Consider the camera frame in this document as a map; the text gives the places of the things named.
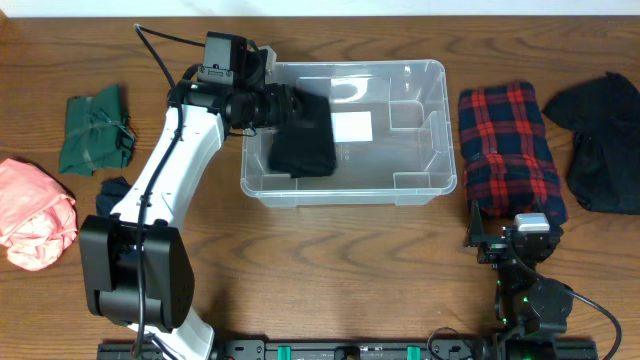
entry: wooden table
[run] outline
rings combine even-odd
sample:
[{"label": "wooden table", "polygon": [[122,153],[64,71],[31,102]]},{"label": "wooden table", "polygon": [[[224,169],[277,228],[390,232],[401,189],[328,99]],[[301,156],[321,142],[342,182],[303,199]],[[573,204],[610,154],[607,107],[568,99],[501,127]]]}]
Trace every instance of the wooden table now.
[{"label": "wooden table", "polygon": [[[100,182],[133,182],[156,144],[166,80],[132,24],[203,40],[207,30],[270,44],[281,61],[440,60],[447,69],[458,174],[457,97],[465,88],[526,79],[540,104],[570,85],[618,71],[640,85],[640,20],[535,18],[12,19],[0,37],[0,158],[40,165],[70,189],[81,222]],[[202,50],[152,40],[175,76]],[[66,99],[119,83],[138,134],[131,165],[92,177],[58,175]],[[561,174],[572,135],[547,121]],[[463,187],[424,207],[268,209],[240,190],[241,141],[230,139],[206,169],[183,239],[196,274],[193,306],[213,326],[271,338],[426,338],[440,326],[488,331],[496,274],[463,247]],[[566,186],[571,219],[539,271],[613,312],[624,329],[616,359],[640,357],[640,221],[582,210]],[[0,257],[0,358],[95,356],[134,333],[86,308],[79,247],[27,272]],[[592,337],[603,356],[614,330],[574,303],[569,333]]]}]

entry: black cloth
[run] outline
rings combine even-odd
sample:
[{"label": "black cloth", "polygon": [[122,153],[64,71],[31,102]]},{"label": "black cloth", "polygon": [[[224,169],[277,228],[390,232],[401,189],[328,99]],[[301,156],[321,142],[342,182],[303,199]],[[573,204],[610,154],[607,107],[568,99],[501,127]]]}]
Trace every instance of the black cloth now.
[{"label": "black cloth", "polygon": [[328,176],[336,168],[329,100],[296,90],[303,111],[273,136],[269,168],[292,178]]},{"label": "black cloth", "polygon": [[556,95],[543,113],[575,131],[567,183],[590,211],[640,214],[640,93],[607,73]]},{"label": "black cloth", "polygon": [[116,204],[124,198],[131,189],[122,176],[102,182],[100,194],[96,196],[96,213],[98,216],[108,217]]}]

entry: plaid fabric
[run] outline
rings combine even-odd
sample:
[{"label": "plaid fabric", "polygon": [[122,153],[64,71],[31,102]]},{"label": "plaid fabric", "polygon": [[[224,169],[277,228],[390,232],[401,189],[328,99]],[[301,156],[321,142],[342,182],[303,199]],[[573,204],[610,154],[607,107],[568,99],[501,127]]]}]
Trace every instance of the plaid fabric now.
[{"label": "plaid fabric", "polygon": [[567,221],[533,85],[463,91],[459,113],[469,208],[477,200],[487,216],[513,217],[539,201],[549,220]]}]

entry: clear plastic bin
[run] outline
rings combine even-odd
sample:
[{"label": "clear plastic bin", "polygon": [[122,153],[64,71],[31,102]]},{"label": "clear plastic bin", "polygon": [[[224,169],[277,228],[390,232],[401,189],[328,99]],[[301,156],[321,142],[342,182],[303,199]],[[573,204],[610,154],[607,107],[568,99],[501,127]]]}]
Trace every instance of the clear plastic bin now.
[{"label": "clear plastic bin", "polygon": [[267,157],[275,130],[245,137],[240,185],[268,207],[424,205],[457,176],[444,67],[435,60],[276,63],[268,82],[327,96],[338,167],[291,179]]}]

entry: green cloth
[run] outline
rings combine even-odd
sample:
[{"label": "green cloth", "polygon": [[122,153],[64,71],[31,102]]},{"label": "green cloth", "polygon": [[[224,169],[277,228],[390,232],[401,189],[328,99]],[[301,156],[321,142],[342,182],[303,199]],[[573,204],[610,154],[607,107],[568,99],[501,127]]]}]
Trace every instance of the green cloth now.
[{"label": "green cloth", "polygon": [[127,121],[118,85],[102,90],[93,98],[70,98],[60,174],[91,176],[97,169],[126,167],[134,142],[134,137],[127,132]]}]

